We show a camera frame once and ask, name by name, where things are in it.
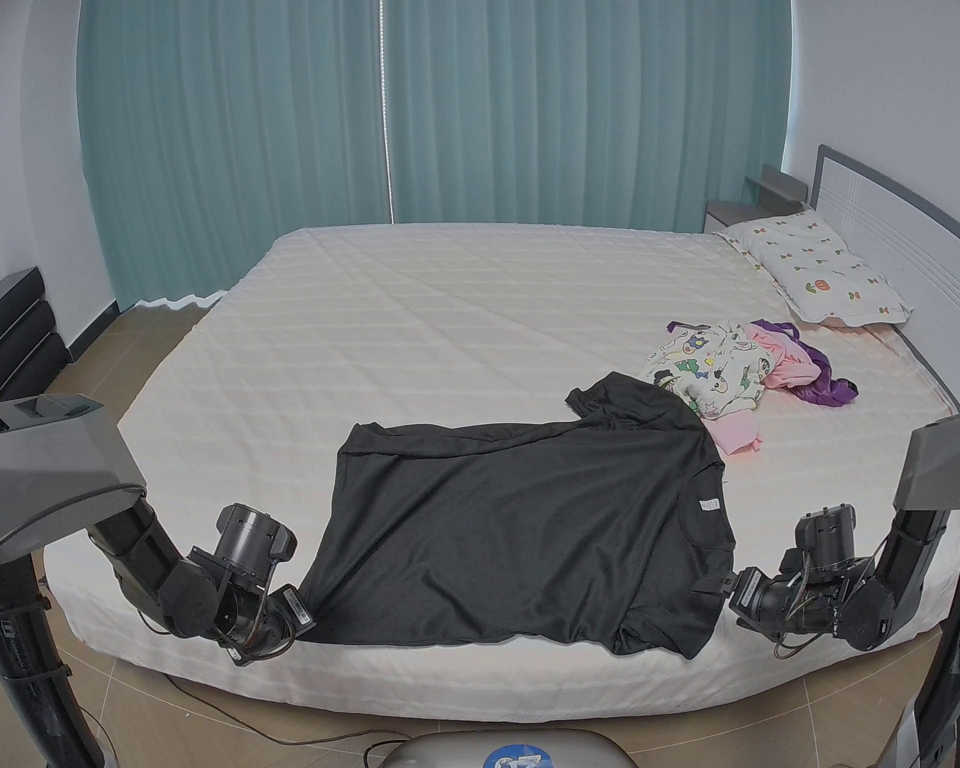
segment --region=wall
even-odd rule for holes
[[[960,2],[794,0],[783,170],[828,144],[960,219]]]
[[[0,2],[0,269],[38,266],[70,345],[113,302],[77,121],[80,0]]]

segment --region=bed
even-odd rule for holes
[[[840,502],[856,508],[858,548],[871,551],[889,528],[911,430],[954,412],[948,387],[960,392],[960,367],[929,329],[960,311],[960,226],[891,184],[821,152],[818,210],[918,309],[904,335],[886,325],[802,325],[861,394],[843,409],[764,395],[765,443],[729,457],[724,481],[737,569],[776,571],[799,516]],[[355,422],[570,420],[571,388],[611,370],[636,372],[670,321],[756,318],[789,314],[768,278],[716,235],[301,229],[278,239],[163,361],[120,429],[182,551],[212,550],[220,509],[242,501],[295,531],[298,553],[276,578],[298,584],[328,520],[336,450]],[[937,363],[939,380],[923,358]],[[45,561],[71,628],[93,648],[255,698],[342,711],[511,722],[673,712],[736,700],[854,654],[823,638],[775,660],[767,640],[724,610],[693,661],[515,637],[429,648],[298,643],[239,670],[213,643],[147,630],[83,533],[48,547]],[[891,642],[947,614],[958,569],[960,526],[952,526],[917,615]]]

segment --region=teal curtain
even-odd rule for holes
[[[700,231],[780,167],[790,0],[385,0],[398,222]]]
[[[229,288],[292,229],[390,221],[376,0],[84,0],[77,70],[122,308]]]

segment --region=floor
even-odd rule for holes
[[[120,419],[140,388],[205,310],[134,308],[118,318],[51,392],[80,392]],[[42,569],[42,555],[36,556]],[[231,768],[359,768],[364,748],[389,736],[366,736],[321,747],[283,747],[231,723],[176,691],[152,670],[103,656],[74,638],[62,612],[48,614],[81,705],[103,723],[122,768],[222,765]],[[939,630],[866,657],[836,664],[743,701],[684,714],[576,723],[617,742],[645,768],[829,768],[870,765],[933,658]],[[207,701],[260,730],[289,740],[368,728],[416,735],[489,724],[382,718],[245,699],[183,683]],[[97,726],[92,725],[99,733]],[[0,766],[42,766],[36,748],[0,696]],[[393,745],[372,760],[377,765]]]

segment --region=blue logo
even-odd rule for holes
[[[540,747],[530,744],[508,744],[490,753],[484,760],[483,768],[554,768],[550,759]]]

